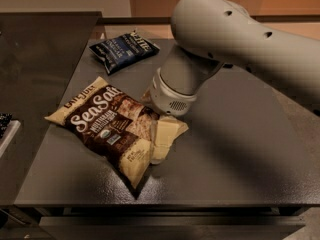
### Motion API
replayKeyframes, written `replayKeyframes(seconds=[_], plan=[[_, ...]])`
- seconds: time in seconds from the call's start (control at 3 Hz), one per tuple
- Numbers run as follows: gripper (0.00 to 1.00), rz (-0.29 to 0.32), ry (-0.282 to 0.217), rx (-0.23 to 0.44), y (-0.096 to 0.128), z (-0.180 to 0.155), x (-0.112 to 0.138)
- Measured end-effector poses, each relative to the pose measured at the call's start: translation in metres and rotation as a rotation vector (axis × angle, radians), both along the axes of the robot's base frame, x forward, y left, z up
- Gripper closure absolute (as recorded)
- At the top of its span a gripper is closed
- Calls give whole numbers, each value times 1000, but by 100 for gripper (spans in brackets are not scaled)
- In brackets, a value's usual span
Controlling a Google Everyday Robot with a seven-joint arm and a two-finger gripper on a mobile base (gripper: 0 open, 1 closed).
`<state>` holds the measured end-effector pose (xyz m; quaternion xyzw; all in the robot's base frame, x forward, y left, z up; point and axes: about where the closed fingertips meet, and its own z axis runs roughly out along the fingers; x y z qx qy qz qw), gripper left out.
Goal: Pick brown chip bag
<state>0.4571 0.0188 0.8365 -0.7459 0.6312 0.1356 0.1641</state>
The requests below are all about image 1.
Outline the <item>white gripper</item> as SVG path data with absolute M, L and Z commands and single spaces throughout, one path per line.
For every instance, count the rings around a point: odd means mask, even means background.
M 160 69 L 156 70 L 150 88 L 141 97 L 143 104 L 152 103 L 157 111 L 172 116 L 185 115 L 196 99 L 196 95 L 184 95 L 171 89 L 162 79 Z M 152 123 L 152 164 L 160 164 L 165 160 L 177 136 L 179 123 L 172 116 L 162 116 Z

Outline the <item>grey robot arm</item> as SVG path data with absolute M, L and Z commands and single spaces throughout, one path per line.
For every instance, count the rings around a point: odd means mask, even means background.
M 185 115 L 203 83 L 232 64 L 319 113 L 319 40 L 267 27 L 228 0 L 180 0 L 170 26 L 175 44 L 144 95 L 157 112 Z

